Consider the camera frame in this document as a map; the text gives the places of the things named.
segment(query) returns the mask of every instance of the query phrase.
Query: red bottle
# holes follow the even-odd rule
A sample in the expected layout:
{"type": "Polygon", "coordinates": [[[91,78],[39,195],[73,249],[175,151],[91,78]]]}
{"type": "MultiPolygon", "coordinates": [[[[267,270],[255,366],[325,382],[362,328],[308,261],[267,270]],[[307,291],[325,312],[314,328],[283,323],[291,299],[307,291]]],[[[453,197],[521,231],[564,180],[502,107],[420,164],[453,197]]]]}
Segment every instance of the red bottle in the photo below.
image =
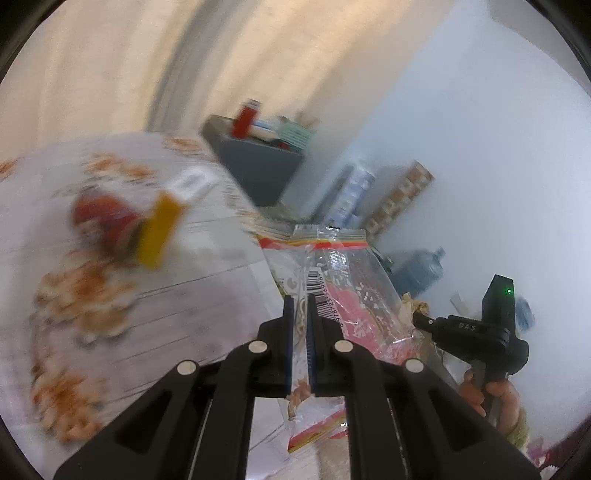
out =
{"type": "Polygon", "coordinates": [[[233,137],[248,137],[248,128],[251,126],[252,121],[258,114],[260,107],[261,103],[257,102],[256,100],[249,100],[244,104],[242,112],[240,112],[238,118],[234,120],[234,126],[232,127],[233,137]]]}

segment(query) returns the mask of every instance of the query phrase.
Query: teal basket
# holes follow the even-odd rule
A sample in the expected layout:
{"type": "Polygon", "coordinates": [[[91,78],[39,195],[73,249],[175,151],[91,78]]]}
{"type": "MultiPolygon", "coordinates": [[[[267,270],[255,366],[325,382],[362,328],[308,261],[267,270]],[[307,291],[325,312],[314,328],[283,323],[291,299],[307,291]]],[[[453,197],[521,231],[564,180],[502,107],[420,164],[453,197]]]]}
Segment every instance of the teal basket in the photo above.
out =
{"type": "Polygon", "coordinates": [[[308,146],[308,143],[310,143],[314,131],[308,130],[295,122],[286,121],[279,127],[277,135],[292,147],[303,151],[308,146]]]}

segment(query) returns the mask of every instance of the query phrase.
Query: human hand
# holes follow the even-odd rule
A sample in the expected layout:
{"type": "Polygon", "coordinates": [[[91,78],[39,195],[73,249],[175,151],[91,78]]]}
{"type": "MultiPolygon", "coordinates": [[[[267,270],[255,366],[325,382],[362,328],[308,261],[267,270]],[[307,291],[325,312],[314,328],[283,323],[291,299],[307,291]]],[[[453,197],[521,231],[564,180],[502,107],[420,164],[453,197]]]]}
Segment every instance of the human hand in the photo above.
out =
{"type": "MultiPolygon", "coordinates": [[[[472,377],[472,370],[468,370],[464,374],[464,382],[460,385],[458,393],[474,410],[484,417],[485,411],[482,408],[484,394],[474,386],[472,377]]],[[[489,382],[485,385],[485,389],[491,395],[501,399],[501,413],[496,422],[496,429],[503,435],[510,434],[517,425],[521,408],[517,390],[508,380],[489,382]]]]}

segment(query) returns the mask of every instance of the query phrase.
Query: snack package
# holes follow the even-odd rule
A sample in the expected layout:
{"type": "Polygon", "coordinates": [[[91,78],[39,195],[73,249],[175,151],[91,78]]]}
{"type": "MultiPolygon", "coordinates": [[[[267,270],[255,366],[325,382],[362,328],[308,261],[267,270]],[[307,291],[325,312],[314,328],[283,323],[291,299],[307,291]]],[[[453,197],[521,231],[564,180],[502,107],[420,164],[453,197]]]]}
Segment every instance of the snack package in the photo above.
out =
{"type": "Polygon", "coordinates": [[[320,315],[339,322],[343,336],[377,358],[400,364],[419,356],[423,336],[403,307],[363,230],[317,225],[268,227],[259,243],[283,294],[297,299],[294,325],[292,392],[282,402],[290,432],[288,451],[327,434],[346,431],[342,398],[316,398],[310,392],[306,351],[307,295],[316,298],[320,315]]]}

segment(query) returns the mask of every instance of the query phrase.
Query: large plastic water bottle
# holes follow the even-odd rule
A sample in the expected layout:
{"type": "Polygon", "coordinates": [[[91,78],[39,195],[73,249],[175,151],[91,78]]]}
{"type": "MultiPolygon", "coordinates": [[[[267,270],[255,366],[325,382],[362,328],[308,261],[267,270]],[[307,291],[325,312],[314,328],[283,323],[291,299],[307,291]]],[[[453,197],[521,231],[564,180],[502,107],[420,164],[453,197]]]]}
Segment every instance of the large plastic water bottle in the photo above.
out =
{"type": "Polygon", "coordinates": [[[417,298],[443,276],[440,262],[443,255],[443,248],[439,248],[435,253],[429,250],[416,250],[402,264],[387,268],[388,277],[396,292],[400,296],[410,293],[412,298],[417,298]]]}

